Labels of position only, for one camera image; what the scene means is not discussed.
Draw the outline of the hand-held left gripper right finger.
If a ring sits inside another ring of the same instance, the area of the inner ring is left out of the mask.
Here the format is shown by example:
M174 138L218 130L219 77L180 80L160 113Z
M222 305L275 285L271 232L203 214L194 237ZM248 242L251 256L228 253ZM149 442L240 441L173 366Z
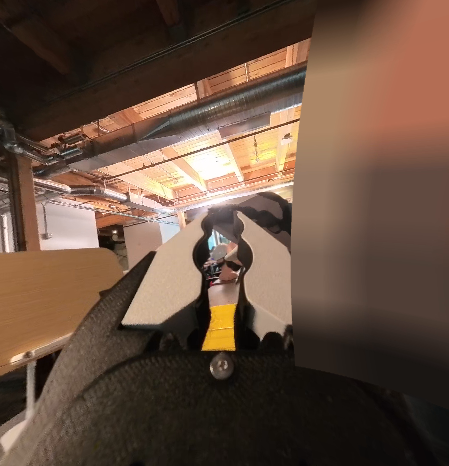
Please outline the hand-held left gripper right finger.
M243 322L257 337L281 336L292 325L291 254L243 212L235 214L237 259L243 266Z

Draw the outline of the wooden support post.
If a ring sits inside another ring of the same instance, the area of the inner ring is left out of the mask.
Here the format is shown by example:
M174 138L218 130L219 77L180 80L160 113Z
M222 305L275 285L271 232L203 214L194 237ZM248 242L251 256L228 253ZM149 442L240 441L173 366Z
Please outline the wooden support post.
M31 160L9 154L8 186L15 249L19 252L40 251Z

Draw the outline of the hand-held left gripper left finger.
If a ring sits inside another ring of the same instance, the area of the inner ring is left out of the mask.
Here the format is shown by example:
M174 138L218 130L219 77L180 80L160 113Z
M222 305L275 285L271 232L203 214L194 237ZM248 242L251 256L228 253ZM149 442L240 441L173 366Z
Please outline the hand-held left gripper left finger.
M202 274L193 252L204 237L199 215L159 247L122 320L127 329L192 332L198 327L194 303Z

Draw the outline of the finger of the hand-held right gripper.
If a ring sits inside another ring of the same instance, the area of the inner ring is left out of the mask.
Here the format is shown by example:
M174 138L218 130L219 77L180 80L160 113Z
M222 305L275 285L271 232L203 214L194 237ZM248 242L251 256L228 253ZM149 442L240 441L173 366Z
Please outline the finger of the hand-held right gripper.
M229 242L238 243L239 238L235 234L234 223L214 223L213 229Z
M261 192L239 204L212 207L209 219L214 223L234 223L237 213L243 213L269 233L291 235L292 203L274 192Z

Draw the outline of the hanging metal light fixture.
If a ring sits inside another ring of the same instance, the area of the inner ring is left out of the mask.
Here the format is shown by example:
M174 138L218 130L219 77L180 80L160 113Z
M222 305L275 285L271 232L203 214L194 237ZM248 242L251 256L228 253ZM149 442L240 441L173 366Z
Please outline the hanging metal light fixture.
M245 133L257 131L269 126L271 123L271 113L266 112L246 120L233 124L221 126L218 132L223 140L228 140L234 136L242 136Z

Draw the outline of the yellow plastic tray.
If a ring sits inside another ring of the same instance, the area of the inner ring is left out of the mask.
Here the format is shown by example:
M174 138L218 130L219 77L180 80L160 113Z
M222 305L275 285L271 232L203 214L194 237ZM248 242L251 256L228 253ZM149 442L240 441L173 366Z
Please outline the yellow plastic tray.
M235 351L235 312L236 304L210 307L210 324L202 345L202 351Z

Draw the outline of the wooden laptop stand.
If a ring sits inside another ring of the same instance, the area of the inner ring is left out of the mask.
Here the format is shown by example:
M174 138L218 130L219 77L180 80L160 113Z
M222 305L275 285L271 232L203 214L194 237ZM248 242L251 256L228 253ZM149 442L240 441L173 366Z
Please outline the wooden laptop stand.
M61 349L123 276L105 248L0 253L0 376Z

